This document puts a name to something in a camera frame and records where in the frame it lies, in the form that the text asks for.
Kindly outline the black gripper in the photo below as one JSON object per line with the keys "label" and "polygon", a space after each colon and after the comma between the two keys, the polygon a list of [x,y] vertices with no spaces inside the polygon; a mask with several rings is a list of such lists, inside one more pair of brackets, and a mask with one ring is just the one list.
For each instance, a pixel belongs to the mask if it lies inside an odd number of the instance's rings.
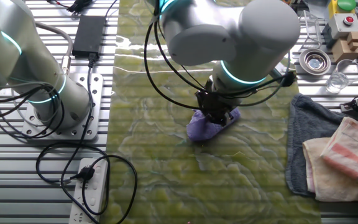
{"label": "black gripper", "polygon": [[214,93],[197,91],[196,99],[198,109],[208,117],[210,123],[225,126],[234,121],[233,106],[220,101]]}

